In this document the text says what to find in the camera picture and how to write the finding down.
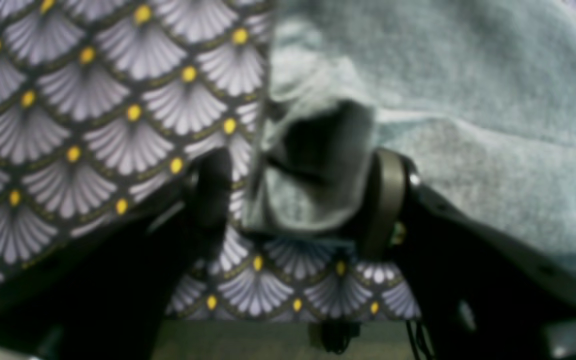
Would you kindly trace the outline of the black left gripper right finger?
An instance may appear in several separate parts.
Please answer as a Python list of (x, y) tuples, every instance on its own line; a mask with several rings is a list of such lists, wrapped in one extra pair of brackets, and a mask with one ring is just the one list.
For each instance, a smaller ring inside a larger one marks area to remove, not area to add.
[(360, 257), (400, 269), (437, 360), (576, 360), (576, 276), (464, 214), (409, 157), (372, 153), (357, 220)]

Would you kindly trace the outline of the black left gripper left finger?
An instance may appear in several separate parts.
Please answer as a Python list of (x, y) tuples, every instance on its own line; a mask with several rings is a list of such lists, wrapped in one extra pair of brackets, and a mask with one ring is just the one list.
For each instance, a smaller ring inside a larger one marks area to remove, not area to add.
[(119, 219), (0, 285), (0, 348), (41, 360), (148, 360), (173, 291), (227, 227), (233, 162), (197, 157)]

